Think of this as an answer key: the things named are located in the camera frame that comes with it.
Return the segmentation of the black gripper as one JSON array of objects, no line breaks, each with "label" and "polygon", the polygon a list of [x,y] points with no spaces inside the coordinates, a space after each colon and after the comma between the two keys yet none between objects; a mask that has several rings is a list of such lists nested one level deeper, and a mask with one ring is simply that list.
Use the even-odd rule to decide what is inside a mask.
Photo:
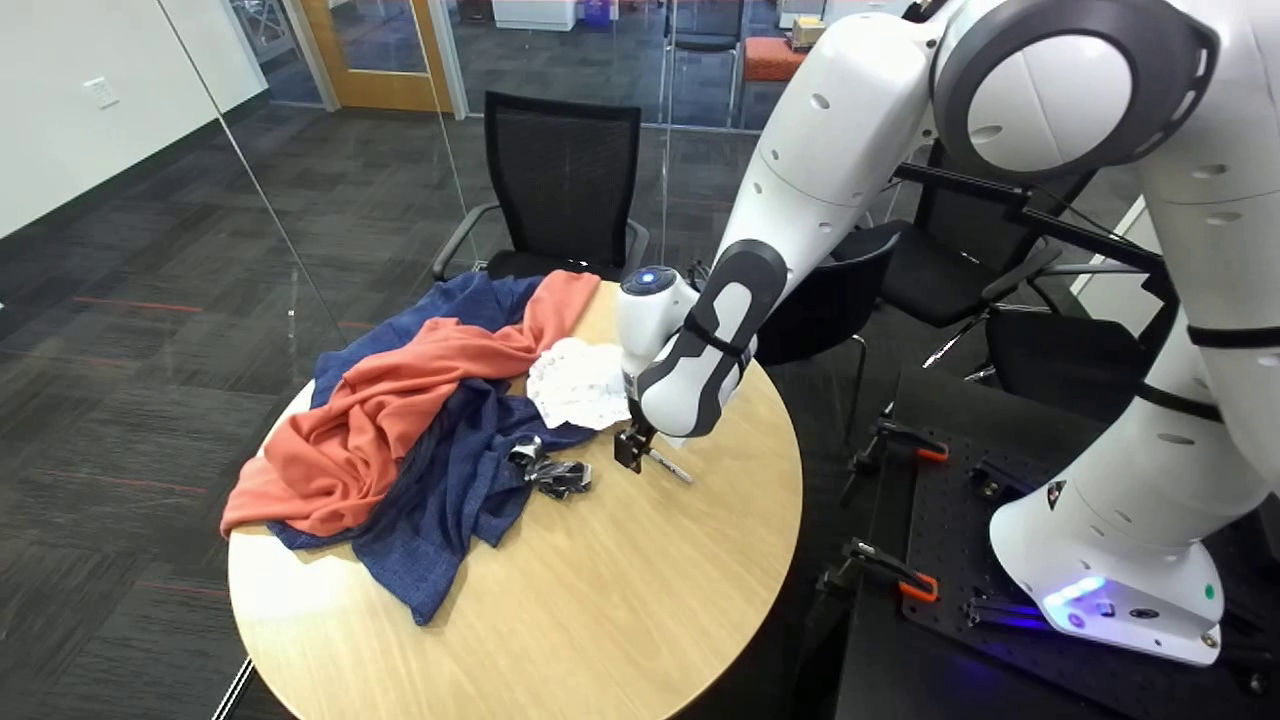
[{"label": "black gripper", "polygon": [[652,456],[652,427],[630,424],[612,437],[612,462],[630,471],[640,471]]}]

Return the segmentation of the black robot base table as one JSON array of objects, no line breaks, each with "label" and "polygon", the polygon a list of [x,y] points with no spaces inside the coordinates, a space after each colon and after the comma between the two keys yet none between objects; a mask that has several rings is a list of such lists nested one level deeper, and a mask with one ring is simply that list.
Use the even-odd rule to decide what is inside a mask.
[{"label": "black robot base table", "polygon": [[1137,398],[1094,431],[952,377],[881,419],[952,451],[893,551],[939,579],[909,620],[1128,717],[1280,720],[1276,585],[1211,548],[1268,487],[1216,419]]}]

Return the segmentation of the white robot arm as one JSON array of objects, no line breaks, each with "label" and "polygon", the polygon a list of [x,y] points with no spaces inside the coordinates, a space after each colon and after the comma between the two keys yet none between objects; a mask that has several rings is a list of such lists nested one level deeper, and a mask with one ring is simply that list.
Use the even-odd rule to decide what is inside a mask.
[{"label": "white robot arm", "polygon": [[1137,400],[987,548],[1051,631],[1210,668],[1210,535],[1280,491],[1280,0],[939,0],[852,12],[804,51],[699,280],[623,302],[631,417],[706,437],[757,333],[896,180],[1039,236],[1125,167],[1175,319]]}]

